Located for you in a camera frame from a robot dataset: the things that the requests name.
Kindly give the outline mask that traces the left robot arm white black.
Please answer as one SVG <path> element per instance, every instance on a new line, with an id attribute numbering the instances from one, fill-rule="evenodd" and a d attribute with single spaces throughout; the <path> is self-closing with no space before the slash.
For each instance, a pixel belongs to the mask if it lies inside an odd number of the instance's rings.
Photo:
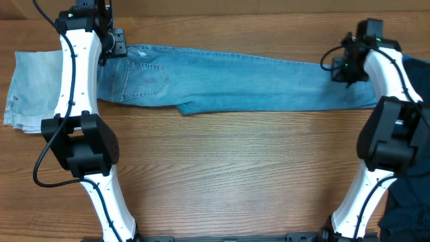
<path id="1" fill-rule="evenodd" d="M 47 142 L 33 170 L 48 151 L 70 171 L 71 184 L 86 190 L 102 227 L 102 241 L 142 241 L 138 225 L 125 203 L 117 164 L 120 150 L 114 131 L 97 107 L 97 69 L 109 58 L 127 55 L 124 32 L 113 27 L 113 11 L 104 0 L 77 1 L 50 24 L 60 35 L 62 74 L 54 116 L 41 121 Z"/>

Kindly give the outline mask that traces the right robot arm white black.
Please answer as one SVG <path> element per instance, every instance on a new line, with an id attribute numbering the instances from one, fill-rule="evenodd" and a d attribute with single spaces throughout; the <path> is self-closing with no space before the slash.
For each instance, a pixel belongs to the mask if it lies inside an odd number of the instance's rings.
<path id="1" fill-rule="evenodd" d="M 402 49 L 383 37 L 383 22 L 366 19 L 341 42 L 331 79 L 352 85 L 371 81 L 378 103 L 357 139 L 359 169 L 341 205 L 315 241 L 377 241 L 367 223 L 385 191 L 422 156 L 429 139 L 429 105 L 414 90 Z"/>

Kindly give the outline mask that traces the medium blue denim jeans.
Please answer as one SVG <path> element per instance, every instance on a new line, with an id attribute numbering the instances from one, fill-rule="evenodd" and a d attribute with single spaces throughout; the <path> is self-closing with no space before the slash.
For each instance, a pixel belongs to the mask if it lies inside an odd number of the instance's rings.
<path id="1" fill-rule="evenodd" d="M 372 84 L 331 80 L 314 63 L 233 52 L 132 45 L 97 71 L 99 99 L 175 106 L 182 114 L 372 108 Z"/>

